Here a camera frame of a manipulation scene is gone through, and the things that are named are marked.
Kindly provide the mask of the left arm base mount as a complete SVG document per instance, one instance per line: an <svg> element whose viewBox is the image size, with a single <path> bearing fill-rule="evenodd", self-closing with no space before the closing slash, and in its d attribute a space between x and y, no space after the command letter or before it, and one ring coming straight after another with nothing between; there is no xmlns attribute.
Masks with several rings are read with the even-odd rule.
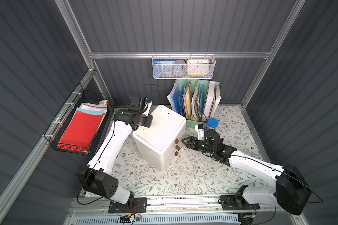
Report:
<svg viewBox="0 0 338 225"><path fill-rule="evenodd" d="M129 199L129 202L126 204L111 200L108 213L144 213L146 212L146 208L148 206L147 201L148 199L145 197L135 197Z"/></svg>

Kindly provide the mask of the white drawer cabinet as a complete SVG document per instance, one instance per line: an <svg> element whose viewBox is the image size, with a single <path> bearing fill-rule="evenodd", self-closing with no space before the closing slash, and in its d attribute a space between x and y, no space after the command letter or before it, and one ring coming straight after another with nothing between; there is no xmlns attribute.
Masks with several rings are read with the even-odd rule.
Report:
<svg viewBox="0 0 338 225"><path fill-rule="evenodd" d="M150 115L151 126L140 126L132 135L142 159L164 172L180 150L186 118L164 105L157 106Z"/></svg>

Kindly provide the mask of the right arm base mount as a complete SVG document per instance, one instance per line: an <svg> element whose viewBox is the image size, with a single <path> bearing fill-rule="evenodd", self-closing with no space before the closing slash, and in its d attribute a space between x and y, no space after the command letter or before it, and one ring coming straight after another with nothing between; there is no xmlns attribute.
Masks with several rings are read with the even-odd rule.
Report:
<svg viewBox="0 0 338 225"><path fill-rule="evenodd" d="M222 209L224 211L260 209L259 204L250 204L244 199L243 192L247 188L248 185L242 185L235 194L220 196L218 202Z"/></svg>

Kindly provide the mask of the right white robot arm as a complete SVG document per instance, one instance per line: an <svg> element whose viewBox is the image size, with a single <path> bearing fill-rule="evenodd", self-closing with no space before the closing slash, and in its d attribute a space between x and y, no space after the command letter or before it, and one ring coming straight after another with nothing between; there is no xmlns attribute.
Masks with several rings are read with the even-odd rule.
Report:
<svg viewBox="0 0 338 225"><path fill-rule="evenodd" d="M268 188L242 185L232 200L239 209L255 204L269 204L280 206L293 215L301 215L312 194L295 166L274 165L242 153L224 144L213 129L200 128L196 137L189 136L181 142L189 149L201 152L221 164L249 172L269 184Z"/></svg>

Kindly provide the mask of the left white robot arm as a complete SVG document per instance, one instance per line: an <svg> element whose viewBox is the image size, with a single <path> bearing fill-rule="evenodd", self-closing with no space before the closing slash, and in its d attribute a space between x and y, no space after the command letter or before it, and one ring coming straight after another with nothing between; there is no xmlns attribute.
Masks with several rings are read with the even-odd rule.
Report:
<svg viewBox="0 0 338 225"><path fill-rule="evenodd" d="M134 204L133 192L121 187L112 176L113 166L125 140L139 127L150 127L153 116L149 114L151 98L131 96L125 109L114 114L111 135L106 137L95 156L86 166L80 166L77 176L84 191L117 202L129 209Z"/></svg>

